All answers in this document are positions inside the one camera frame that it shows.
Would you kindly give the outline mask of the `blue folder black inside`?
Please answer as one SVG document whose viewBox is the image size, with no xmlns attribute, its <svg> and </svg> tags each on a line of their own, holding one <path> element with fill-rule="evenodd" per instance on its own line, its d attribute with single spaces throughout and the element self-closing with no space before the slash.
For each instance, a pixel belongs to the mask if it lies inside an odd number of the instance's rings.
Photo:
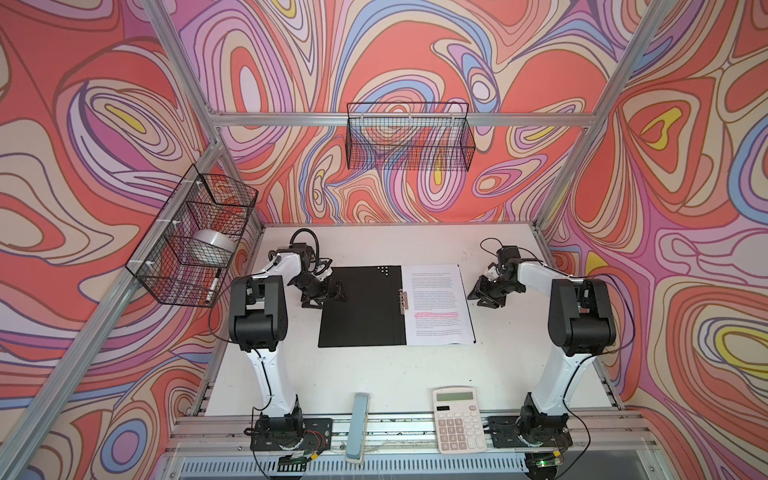
<svg viewBox="0 0 768 480">
<path fill-rule="evenodd" d="M 346 300 L 324 304 L 318 346 L 408 346 L 401 304 L 402 266 L 335 269 L 331 277 L 342 283 Z"/>
</svg>

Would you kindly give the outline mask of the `printed paper sheet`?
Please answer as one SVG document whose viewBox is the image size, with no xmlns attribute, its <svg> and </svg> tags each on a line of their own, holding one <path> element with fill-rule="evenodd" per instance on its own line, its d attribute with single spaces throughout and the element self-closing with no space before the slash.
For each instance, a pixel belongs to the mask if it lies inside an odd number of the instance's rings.
<svg viewBox="0 0 768 480">
<path fill-rule="evenodd" d="M 401 304 L 408 346 L 476 342 L 458 264 L 401 267 Z"/>
</svg>

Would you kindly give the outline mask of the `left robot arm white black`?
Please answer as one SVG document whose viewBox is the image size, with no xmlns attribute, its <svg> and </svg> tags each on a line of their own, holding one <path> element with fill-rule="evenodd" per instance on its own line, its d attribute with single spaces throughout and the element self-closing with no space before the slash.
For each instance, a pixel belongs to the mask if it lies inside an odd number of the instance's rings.
<svg viewBox="0 0 768 480">
<path fill-rule="evenodd" d="M 259 419 L 278 428 L 303 428 L 298 393 L 290 384 L 280 344 L 289 324 L 286 290 L 300 291 L 304 308 L 322 308 L 344 298 L 341 283 L 332 279 L 330 258 L 308 246 L 273 251 L 268 263 L 231 284 L 229 341 L 243 352 L 256 375 L 261 405 Z"/>
</svg>

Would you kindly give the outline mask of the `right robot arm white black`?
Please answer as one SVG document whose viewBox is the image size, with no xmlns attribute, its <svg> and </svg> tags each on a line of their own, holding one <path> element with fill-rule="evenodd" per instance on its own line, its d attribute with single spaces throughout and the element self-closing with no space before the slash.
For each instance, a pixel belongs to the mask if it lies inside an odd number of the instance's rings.
<svg viewBox="0 0 768 480">
<path fill-rule="evenodd" d="M 546 324 L 552 350 L 539 382 L 526 394 L 515 429 L 521 443 L 542 446 L 566 435 L 573 390 L 584 368 L 617 340 L 617 327 L 604 281 L 567 275 L 528 258 L 491 264 L 467 299 L 500 309 L 508 294 L 529 290 L 549 300 Z"/>
</svg>

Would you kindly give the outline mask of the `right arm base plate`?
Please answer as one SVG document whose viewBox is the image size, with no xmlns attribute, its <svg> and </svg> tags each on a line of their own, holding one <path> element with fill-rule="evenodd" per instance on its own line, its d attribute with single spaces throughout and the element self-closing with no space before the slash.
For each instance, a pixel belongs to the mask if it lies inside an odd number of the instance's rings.
<svg viewBox="0 0 768 480">
<path fill-rule="evenodd" d="M 567 427 L 567 414 L 557 416 L 491 416 L 488 429 L 496 448 L 554 448 L 567 450 L 573 445 Z"/>
</svg>

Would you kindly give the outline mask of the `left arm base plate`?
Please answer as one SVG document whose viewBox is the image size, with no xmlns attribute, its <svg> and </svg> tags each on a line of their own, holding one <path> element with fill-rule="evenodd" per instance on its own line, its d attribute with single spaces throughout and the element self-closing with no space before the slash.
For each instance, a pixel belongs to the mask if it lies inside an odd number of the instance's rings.
<svg viewBox="0 0 768 480">
<path fill-rule="evenodd" d="M 322 453 L 331 447 L 333 420 L 309 418 L 294 427 L 288 420 L 259 418 L 255 426 L 247 427 L 243 433 L 250 439 L 254 452 Z"/>
</svg>

